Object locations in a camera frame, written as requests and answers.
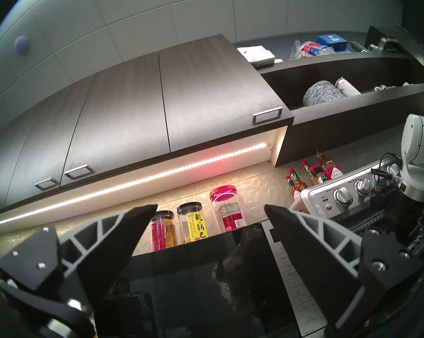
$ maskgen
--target under-cabinet led light strip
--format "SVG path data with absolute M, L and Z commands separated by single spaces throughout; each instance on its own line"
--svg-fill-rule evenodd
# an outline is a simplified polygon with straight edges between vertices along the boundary
M 162 172 L 162 173 L 159 173 L 159 174 L 152 175 L 150 177 L 134 180 L 134 181 L 126 183 L 126 184 L 121 184 L 121 185 L 117 185 L 115 187 L 110 187 L 108 189 L 93 192 L 91 194 L 80 196 L 80 197 L 77 197 L 77 198 L 74 198 L 74 199 L 71 199 L 71 200 L 68 200 L 68 201 L 60 202 L 58 204 L 51 205 L 51 206 L 48 206 L 48 207 L 45 207 L 45 208 L 36 209 L 35 211 L 32 211 L 32 212 L 24 213 L 22 215 L 17 215 L 16 217 L 13 217 L 13 218 L 0 220 L 0 224 L 7 223 L 7 222 L 10 222 L 12 220 L 17 220 L 17 219 L 24 218 L 24 217 L 29 217 L 30 215 L 35 215 L 37 213 L 46 212 L 46 211 L 49 211 L 51 209 L 56 209 L 56 208 L 59 208 L 59 207 L 71 205 L 71 204 L 76 203 L 76 202 L 85 201 L 85 200 L 91 199 L 91 198 L 96 197 L 96 196 L 101 196 L 101 195 L 108 194 L 110 192 L 118 191 L 118 190 L 121 190 L 121 189 L 126 189 L 127 187 L 133 187 L 134 185 L 145 183 L 145 182 L 148 182 L 150 180 L 166 177 L 167 175 L 171 175 L 171 174 L 175 174 L 175 173 L 182 172 L 182 171 L 185 171 L 185 170 L 189 170 L 191 168 L 203 166 L 205 164 L 209 164 L 209 163 L 212 163 L 212 162 L 215 162 L 215 161 L 220 161 L 222 159 L 227 159 L 229 157 L 237 156 L 237 155 L 240 155 L 240 154 L 244 154 L 245 152 L 261 149 L 261 148 L 264 148 L 264 147 L 266 147 L 266 144 L 261 143 L 261 144 L 255 145 L 255 146 L 248 147 L 246 149 L 242 149 L 242 150 L 239 150 L 239 151 L 230 152 L 230 153 L 225 154 L 225 155 L 217 156 L 217 157 L 214 157 L 212 159 L 207 159 L 207 160 L 200 161 L 200 162 L 197 162 L 197 163 L 194 163 L 194 164 L 189 164 L 188 166 L 179 167 L 179 168 L 176 168 L 174 170 L 170 170 L 170 171 L 166 171 L 166 172 Z

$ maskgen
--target red jar lid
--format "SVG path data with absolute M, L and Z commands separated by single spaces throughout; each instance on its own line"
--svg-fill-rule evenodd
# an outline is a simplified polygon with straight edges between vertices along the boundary
M 209 197 L 212 202 L 228 200 L 237 194 L 237 189 L 234 185 L 223 185 L 213 189 Z

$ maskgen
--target blue box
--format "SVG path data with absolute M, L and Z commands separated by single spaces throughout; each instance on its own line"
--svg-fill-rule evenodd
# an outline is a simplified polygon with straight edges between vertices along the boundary
M 334 48 L 334 51 L 344 51 L 348 41 L 339 35 L 321 35 L 317 37 L 317 43 Z

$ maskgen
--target kitchen cabinet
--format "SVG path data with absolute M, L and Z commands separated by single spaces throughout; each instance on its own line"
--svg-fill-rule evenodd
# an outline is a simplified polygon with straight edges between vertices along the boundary
M 88 76 L 48 98 L 21 151 L 6 206 L 60 190 L 70 142 L 94 78 Z
M 282 100 L 223 35 L 167 48 L 159 59 L 172 152 L 193 152 L 293 122 Z
M 0 209 L 5 206 L 7 191 L 20 152 L 45 101 L 46 99 L 28 109 L 4 129 L 0 148 Z
M 62 187 L 169 153 L 157 52 L 96 74 L 66 158 Z

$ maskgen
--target snack jar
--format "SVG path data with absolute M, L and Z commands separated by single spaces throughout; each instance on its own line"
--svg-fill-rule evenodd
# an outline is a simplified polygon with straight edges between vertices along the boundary
M 226 231 L 246 226 L 241 211 L 243 199 L 234 185 L 223 185 L 213 189 L 209 197 L 218 223 L 222 221 Z
M 182 243 L 207 238 L 206 220 L 199 202 L 187 202 L 177 208 Z
M 153 251 L 176 246 L 176 229 L 173 225 L 175 214 L 172 211 L 157 211 L 151 218 L 151 246 Z

